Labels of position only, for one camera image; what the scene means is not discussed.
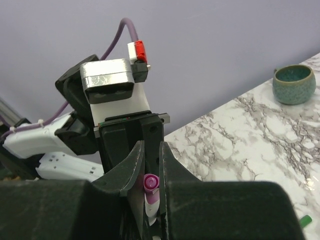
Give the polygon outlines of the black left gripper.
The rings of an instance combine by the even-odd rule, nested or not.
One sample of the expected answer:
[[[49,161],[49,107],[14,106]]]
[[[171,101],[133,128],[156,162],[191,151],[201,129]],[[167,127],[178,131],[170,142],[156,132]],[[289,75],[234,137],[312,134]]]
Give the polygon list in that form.
[[[84,94],[80,74],[81,64],[102,61],[95,54],[68,69],[55,87],[73,108],[72,121],[56,132],[56,135],[78,156],[99,153],[105,173],[121,163],[137,141],[144,141],[145,172],[159,174],[159,148],[164,141],[164,123],[168,114],[151,110],[107,118],[94,125],[91,108]],[[147,61],[143,57],[129,60]]]

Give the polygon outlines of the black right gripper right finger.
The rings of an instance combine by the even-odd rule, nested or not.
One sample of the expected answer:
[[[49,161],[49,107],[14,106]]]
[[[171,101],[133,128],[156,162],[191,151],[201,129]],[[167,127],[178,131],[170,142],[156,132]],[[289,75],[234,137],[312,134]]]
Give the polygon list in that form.
[[[162,237],[169,240],[173,232],[171,223],[180,219],[177,213],[195,203],[189,187],[201,181],[175,158],[165,141],[159,146],[159,178]]]

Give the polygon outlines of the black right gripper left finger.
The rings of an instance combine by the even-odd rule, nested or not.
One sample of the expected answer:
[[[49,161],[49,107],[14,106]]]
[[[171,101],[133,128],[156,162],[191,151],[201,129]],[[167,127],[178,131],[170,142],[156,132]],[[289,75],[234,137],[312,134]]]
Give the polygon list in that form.
[[[138,141],[128,156],[93,182],[103,193],[98,223],[110,240],[142,240],[144,223],[145,143]]]

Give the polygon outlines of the pink white pen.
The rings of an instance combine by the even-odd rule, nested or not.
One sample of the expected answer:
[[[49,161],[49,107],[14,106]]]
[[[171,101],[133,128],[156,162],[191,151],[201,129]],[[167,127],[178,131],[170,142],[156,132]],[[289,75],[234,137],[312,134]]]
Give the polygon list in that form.
[[[144,194],[144,209],[150,227],[150,232],[154,240],[160,240],[158,211],[160,208],[160,191],[156,188],[152,192]]]

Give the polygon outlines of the green pen cap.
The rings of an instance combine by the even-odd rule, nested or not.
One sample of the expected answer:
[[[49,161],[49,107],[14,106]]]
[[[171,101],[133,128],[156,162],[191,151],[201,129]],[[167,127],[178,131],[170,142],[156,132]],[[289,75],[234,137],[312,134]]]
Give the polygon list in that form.
[[[313,219],[312,219],[309,215],[304,215],[304,216],[299,220],[299,224],[300,224],[301,228],[304,229],[304,228],[307,227],[312,221],[313,221]]]

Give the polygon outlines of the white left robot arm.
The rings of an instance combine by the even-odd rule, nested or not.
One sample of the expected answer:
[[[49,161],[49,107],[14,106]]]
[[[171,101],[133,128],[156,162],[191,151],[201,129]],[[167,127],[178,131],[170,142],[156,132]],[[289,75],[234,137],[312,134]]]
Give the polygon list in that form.
[[[143,141],[145,172],[157,175],[170,117],[150,110],[143,88],[149,69],[142,53],[132,59],[85,58],[55,82],[72,111],[17,123],[0,138],[1,162],[22,179],[94,181]]]

